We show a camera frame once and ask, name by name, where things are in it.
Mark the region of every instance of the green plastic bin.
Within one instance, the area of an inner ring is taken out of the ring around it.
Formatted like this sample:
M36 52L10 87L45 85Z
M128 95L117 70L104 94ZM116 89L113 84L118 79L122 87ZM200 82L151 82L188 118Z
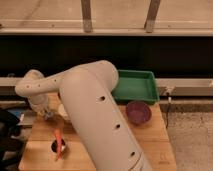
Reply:
M153 105L159 101L155 77L151 71L118 70L119 82L112 95L117 102L142 100Z

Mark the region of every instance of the dark background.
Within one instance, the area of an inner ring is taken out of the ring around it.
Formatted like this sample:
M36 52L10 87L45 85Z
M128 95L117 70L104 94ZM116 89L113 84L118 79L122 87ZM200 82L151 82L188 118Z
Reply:
M44 75L106 59L155 76L213 77L213 37L0 36L0 76Z

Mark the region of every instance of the wooden table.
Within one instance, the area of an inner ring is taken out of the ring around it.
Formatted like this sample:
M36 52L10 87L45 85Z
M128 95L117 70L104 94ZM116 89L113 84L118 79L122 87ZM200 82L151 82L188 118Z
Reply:
M50 106L57 109L60 101L51 95ZM125 106L119 106L125 114ZM140 126L134 126L126 118L155 171L175 171L176 163L158 104L150 106L151 120ZM53 130L60 127L68 149L63 158L55 162L56 154L51 151L54 140ZM19 165L20 171L95 171L95 167L82 145L78 135L68 120L55 115L44 121L38 116L34 122L30 138Z

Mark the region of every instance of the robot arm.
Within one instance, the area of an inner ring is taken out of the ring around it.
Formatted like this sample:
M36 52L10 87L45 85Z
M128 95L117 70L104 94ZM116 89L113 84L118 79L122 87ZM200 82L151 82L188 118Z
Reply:
M41 93L59 90L64 108L97 170L152 171L111 96L117 82L116 68L99 61L47 78L31 71L17 84L16 92L39 105L44 99Z

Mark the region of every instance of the purple bowl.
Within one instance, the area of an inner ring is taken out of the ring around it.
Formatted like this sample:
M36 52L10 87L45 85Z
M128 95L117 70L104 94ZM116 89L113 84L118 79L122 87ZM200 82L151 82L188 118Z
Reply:
M152 112L149 106L142 101L131 101L126 106L126 114L129 120L139 125L150 120Z

